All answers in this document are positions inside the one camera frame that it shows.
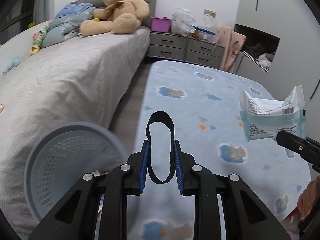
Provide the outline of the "person's right hand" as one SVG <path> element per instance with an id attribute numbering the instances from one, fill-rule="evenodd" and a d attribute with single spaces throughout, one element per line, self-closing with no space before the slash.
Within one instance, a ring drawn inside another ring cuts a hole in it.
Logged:
<path id="1" fill-rule="evenodd" d="M 304 220 L 310 214 L 315 203 L 319 199 L 319 176 L 312 180 L 307 188 L 300 195 L 297 207 L 300 213 L 300 219 Z"/>

